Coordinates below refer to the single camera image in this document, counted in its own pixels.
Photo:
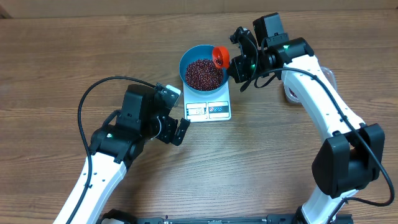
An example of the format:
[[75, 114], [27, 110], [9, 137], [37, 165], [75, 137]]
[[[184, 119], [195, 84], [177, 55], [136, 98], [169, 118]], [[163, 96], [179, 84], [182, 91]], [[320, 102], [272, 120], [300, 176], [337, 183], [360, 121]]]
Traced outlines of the red measuring scoop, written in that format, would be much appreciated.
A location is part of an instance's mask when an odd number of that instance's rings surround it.
[[[223, 65], [222, 66], [218, 66], [215, 63], [215, 59], [216, 58], [220, 58], [223, 61]], [[229, 52], [228, 49], [224, 46], [216, 46], [213, 48], [212, 50], [212, 59], [213, 59], [213, 63], [215, 64], [216, 68], [222, 69], [222, 68], [229, 68]]]

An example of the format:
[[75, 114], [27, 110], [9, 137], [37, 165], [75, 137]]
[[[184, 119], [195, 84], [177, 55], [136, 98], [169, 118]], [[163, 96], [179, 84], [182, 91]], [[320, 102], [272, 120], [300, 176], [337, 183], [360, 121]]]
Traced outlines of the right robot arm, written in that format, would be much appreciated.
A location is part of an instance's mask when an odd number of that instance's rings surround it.
[[356, 200], [358, 191], [379, 176], [385, 134], [380, 125], [367, 125], [342, 100], [327, 80], [313, 49], [303, 38], [284, 34], [266, 37], [230, 37], [241, 53], [232, 59], [227, 73], [242, 88], [261, 77], [278, 79], [298, 98], [320, 133], [322, 146], [313, 161], [316, 186], [310, 198], [294, 214], [268, 215], [268, 223], [351, 223], [339, 211]]

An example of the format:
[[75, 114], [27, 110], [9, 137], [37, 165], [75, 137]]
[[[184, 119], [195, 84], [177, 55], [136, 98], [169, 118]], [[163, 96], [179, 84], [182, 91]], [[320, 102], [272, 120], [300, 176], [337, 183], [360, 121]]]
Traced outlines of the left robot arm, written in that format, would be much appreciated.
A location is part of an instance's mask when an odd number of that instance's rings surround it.
[[56, 223], [96, 223], [113, 190], [151, 139], [178, 146], [190, 122], [169, 113], [182, 92], [171, 85], [129, 85], [121, 109], [91, 136], [88, 155]]

